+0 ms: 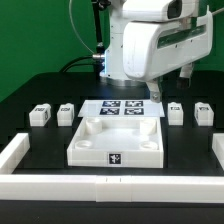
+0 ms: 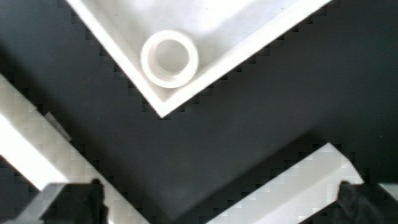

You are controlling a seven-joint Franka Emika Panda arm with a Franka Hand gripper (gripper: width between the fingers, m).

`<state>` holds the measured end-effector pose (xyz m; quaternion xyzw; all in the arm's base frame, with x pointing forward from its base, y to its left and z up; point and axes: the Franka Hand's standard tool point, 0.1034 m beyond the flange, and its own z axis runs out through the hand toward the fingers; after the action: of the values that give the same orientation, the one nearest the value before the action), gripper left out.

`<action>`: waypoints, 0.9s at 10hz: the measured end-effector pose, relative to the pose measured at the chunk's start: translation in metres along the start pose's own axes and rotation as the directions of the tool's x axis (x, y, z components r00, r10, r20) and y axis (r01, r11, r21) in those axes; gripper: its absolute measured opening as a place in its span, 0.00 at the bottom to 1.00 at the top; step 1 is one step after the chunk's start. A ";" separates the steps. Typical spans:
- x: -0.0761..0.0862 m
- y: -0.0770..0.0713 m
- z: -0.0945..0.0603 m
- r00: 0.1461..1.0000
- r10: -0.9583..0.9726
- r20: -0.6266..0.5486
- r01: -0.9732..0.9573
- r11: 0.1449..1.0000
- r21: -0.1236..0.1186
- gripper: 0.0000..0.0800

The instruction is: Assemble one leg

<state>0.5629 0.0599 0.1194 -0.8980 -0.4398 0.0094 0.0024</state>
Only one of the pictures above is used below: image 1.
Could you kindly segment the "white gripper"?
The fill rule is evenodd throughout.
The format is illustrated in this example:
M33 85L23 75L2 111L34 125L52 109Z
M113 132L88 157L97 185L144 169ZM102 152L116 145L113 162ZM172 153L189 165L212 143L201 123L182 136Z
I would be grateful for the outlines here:
M213 16L210 11L197 18L194 28L186 30L180 30L178 21L129 22L123 34L124 72L130 79L149 81L150 100L160 102L161 85L154 78L183 66L177 87L189 88L194 69L192 62L210 53L212 41Z

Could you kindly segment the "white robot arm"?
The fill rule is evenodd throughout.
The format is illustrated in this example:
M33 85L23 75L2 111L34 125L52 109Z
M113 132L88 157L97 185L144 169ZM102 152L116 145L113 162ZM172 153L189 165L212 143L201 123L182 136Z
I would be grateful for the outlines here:
M147 85L154 102L163 75L178 69L177 86L188 88L194 62L212 49L213 14L203 0L111 0L109 16L101 80Z

